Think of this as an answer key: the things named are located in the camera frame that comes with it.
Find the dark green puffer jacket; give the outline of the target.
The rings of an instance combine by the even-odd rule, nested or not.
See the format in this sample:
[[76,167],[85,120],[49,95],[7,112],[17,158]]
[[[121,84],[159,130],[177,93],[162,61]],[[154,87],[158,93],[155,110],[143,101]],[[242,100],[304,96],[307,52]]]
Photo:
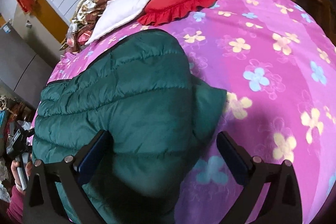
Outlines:
[[175,37],[141,31],[44,88],[33,158],[60,161],[108,131],[84,186],[94,207],[107,223],[173,223],[181,182],[213,138],[226,95],[191,74]]

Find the grey wardrobe cabinet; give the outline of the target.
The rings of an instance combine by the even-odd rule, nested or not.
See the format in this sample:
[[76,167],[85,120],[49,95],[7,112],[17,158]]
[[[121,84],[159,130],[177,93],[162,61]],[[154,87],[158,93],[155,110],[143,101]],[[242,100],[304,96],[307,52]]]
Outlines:
[[1,26],[1,83],[16,97],[37,108],[52,71],[11,24]]

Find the brown patterned blanket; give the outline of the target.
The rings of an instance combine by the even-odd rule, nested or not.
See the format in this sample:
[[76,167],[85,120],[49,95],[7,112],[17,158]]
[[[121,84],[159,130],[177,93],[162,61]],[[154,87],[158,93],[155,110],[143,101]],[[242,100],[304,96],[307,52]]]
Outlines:
[[78,52],[93,34],[97,21],[111,0],[80,0],[71,18],[66,37],[66,47]]

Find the pink floral bed sheet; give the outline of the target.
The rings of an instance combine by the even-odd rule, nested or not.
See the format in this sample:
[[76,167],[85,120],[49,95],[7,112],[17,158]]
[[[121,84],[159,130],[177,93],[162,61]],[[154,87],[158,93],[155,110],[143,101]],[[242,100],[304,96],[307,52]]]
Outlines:
[[209,145],[180,185],[173,223],[219,223],[242,192],[218,151],[218,133],[264,162],[293,164],[310,223],[335,184],[335,46],[291,0],[218,0],[158,27],[130,22],[58,63],[70,80],[132,34],[162,30],[193,76],[227,92]]

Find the white pillow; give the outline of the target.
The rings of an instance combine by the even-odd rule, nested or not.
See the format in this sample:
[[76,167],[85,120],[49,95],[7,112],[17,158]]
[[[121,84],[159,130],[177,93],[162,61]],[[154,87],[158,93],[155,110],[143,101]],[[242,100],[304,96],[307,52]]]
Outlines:
[[141,14],[150,0],[111,0],[107,2],[106,8],[100,16],[92,31],[92,35],[85,43],[90,43],[100,39],[114,29],[134,20]]

